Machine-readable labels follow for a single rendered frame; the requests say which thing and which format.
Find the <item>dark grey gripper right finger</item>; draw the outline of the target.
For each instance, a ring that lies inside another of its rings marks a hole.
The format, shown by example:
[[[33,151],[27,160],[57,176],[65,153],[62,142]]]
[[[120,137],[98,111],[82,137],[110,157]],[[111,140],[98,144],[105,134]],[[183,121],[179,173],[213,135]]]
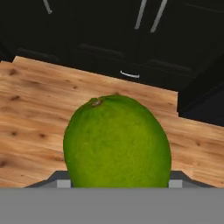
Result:
[[[191,179],[182,171],[171,171],[169,187],[170,188],[194,188],[194,187],[211,188],[212,186],[206,183],[202,183],[197,180]]]

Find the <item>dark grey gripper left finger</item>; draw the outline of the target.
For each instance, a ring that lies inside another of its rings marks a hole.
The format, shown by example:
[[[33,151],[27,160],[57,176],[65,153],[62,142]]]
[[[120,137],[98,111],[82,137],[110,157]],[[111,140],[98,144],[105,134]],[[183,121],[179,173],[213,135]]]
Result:
[[[48,179],[28,185],[28,188],[71,188],[72,182],[67,171],[55,171]]]

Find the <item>green lime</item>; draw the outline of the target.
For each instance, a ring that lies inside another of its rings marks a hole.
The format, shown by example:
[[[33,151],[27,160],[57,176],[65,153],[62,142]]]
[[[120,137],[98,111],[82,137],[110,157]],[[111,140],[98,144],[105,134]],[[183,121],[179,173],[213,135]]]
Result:
[[[167,187],[172,156],[155,116],[124,95],[93,98],[66,127],[63,151],[75,187]]]

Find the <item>black fridge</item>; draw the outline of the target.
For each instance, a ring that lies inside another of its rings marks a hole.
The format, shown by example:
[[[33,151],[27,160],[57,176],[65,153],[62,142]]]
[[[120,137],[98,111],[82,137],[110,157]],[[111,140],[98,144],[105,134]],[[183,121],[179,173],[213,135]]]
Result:
[[[179,117],[224,127],[224,54],[178,92]]]

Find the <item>black cabinet run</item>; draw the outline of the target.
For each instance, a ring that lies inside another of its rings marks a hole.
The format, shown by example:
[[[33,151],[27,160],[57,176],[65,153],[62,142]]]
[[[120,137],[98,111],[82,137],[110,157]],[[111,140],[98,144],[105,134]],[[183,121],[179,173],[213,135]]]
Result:
[[[179,91],[224,53],[224,0],[0,0],[0,44],[17,56]],[[139,74],[140,78],[122,75]]]

